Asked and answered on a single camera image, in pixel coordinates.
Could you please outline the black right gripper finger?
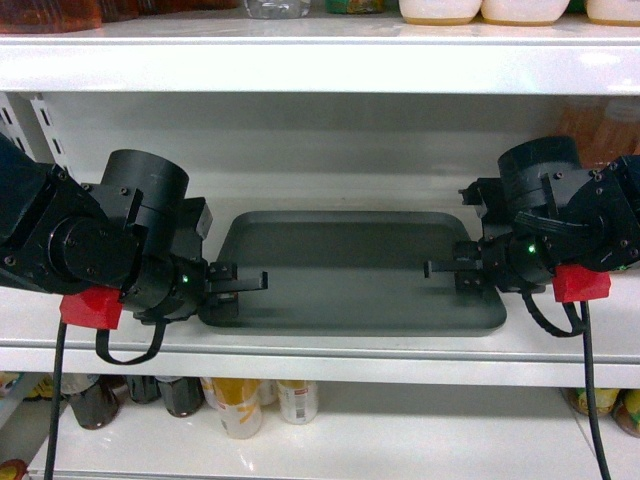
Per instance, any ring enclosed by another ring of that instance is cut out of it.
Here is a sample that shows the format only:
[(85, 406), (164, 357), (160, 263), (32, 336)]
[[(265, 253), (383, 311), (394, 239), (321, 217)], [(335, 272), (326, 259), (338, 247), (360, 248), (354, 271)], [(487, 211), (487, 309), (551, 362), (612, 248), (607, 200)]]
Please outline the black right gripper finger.
[(424, 263), (424, 276), (426, 278), (431, 278), (436, 273), (453, 273), (457, 270), (457, 262), (453, 260), (428, 260)]

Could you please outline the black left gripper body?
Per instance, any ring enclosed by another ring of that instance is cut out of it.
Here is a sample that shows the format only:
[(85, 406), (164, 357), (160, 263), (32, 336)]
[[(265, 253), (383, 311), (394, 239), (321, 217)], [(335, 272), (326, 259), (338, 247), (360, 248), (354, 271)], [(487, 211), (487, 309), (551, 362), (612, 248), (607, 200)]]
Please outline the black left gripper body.
[(122, 295), (124, 309), (145, 325), (159, 319), (184, 321), (197, 316), (206, 325), (239, 315), (236, 292), (214, 292), (225, 281), (237, 278), (229, 262), (209, 263), (175, 255), (166, 259), (145, 257), (134, 284)]

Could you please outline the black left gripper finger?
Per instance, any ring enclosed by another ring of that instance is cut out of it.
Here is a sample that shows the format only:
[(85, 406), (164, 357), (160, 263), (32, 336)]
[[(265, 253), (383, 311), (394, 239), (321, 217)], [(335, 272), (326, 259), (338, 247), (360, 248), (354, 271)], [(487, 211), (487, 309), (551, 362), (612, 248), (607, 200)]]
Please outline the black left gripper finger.
[(268, 273), (266, 271), (261, 272), (255, 278), (237, 279), (235, 282), (235, 291), (258, 291), (266, 290), (268, 288)]

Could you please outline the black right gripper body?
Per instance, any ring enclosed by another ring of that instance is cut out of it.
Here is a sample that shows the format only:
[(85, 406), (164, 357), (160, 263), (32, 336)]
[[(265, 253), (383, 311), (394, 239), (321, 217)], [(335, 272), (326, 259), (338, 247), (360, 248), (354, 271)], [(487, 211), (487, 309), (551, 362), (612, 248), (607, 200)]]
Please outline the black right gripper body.
[(456, 289), (480, 292), (496, 287), (503, 293), (543, 292), (551, 282), (551, 268), (533, 236), (501, 235), (491, 241), (459, 241), (453, 259)]

